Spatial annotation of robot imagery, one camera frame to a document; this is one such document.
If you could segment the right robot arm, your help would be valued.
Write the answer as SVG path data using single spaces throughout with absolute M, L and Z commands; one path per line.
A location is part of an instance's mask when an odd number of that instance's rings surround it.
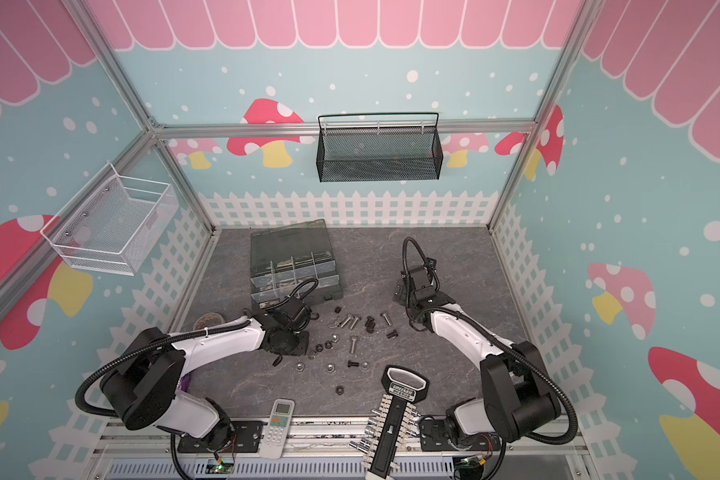
M 572 401 L 548 374 L 530 342 L 496 335 L 441 290 L 436 260 L 407 237 L 402 243 L 401 278 L 395 293 L 409 325 L 455 346 L 479 369 L 481 396 L 451 407 L 444 419 L 453 442 L 495 434 L 506 443 L 523 437 L 564 445 L 578 434 Z

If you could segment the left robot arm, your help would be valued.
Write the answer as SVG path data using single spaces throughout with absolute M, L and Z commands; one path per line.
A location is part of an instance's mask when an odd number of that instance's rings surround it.
M 229 448 L 236 436 L 228 414 L 215 401 L 182 390 L 181 380 L 202 366 L 240 353 L 304 355 L 312 319 L 305 299 L 318 284 L 318 279 L 307 278 L 283 300 L 215 327 L 176 334 L 157 327 L 141 331 L 122 355 L 81 383 L 74 397 L 77 408 L 117 417 L 129 430 L 154 426 L 190 437 L 211 452 Z

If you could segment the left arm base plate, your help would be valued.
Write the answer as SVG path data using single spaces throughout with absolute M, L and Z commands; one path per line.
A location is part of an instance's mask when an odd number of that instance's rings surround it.
M 264 422 L 261 420 L 233 420 L 232 426 L 234 427 L 236 440 L 233 445 L 221 450 L 221 453 L 257 453 L 263 438 Z M 211 450 L 201 445 L 199 440 L 184 437 L 179 439 L 178 452 L 182 454 L 210 454 Z

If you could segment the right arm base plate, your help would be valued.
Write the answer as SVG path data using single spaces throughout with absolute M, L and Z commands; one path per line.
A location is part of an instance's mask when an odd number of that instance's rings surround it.
M 424 452 L 493 452 L 498 453 L 501 440 L 489 433 L 459 437 L 444 417 L 424 416 L 418 421 L 420 448 Z

